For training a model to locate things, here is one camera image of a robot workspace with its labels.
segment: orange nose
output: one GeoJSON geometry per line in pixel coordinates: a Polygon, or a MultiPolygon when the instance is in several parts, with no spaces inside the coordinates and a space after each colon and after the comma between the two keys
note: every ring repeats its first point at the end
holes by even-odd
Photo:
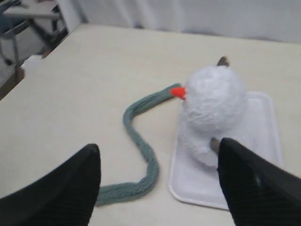
{"type": "Polygon", "coordinates": [[[185,94],[186,94],[186,90],[184,87],[176,87],[176,88],[172,88],[170,90],[171,95],[173,95],[174,97],[178,97],[181,98],[183,100],[185,100],[185,94]]]}

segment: green knitted scarf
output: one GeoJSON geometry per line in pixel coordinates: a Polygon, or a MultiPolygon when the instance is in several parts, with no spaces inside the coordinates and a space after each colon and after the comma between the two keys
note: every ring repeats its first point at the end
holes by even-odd
{"type": "Polygon", "coordinates": [[[179,87],[174,84],[166,89],[150,94],[130,105],[124,115],[123,124],[132,141],[140,150],[141,155],[147,162],[146,176],[139,182],[125,182],[121,184],[101,186],[97,197],[96,206],[102,206],[118,202],[127,202],[138,199],[148,194],[156,185],[159,176],[159,164],[152,147],[146,143],[140,134],[132,126],[134,117],[172,98],[169,90],[179,87]]]}

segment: black object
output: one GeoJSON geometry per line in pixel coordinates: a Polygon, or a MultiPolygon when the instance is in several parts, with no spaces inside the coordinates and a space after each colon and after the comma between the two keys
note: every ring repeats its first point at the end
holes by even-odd
{"type": "Polygon", "coordinates": [[[301,180],[239,142],[224,138],[218,154],[223,194],[237,226],[301,226],[301,180]]]}
{"type": "Polygon", "coordinates": [[[0,225],[87,226],[100,181],[98,146],[87,145],[35,183],[0,199],[0,225]]]}

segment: white tray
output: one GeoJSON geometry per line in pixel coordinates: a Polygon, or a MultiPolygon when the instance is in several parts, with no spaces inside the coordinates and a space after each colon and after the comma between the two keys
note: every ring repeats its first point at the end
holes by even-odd
{"type": "MultiPolygon", "coordinates": [[[[244,144],[269,162],[283,167],[276,115],[272,99],[261,92],[248,92],[248,113],[241,126],[222,134],[244,144]]],[[[205,169],[176,140],[169,190],[181,202],[228,209],[215,169],[205,169]]]]}

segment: white plush toy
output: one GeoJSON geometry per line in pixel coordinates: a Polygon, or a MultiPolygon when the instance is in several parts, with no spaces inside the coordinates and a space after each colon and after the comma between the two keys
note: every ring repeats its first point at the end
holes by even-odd
{"type": "Polygon", "coordinates": [[[183,99],[179,121],[183,148],[206,166],[217,167],[209,142],[240,123],[246,109],[243,83],[222,57],[217,65],[202,68],[171,93],[183,99]]]}

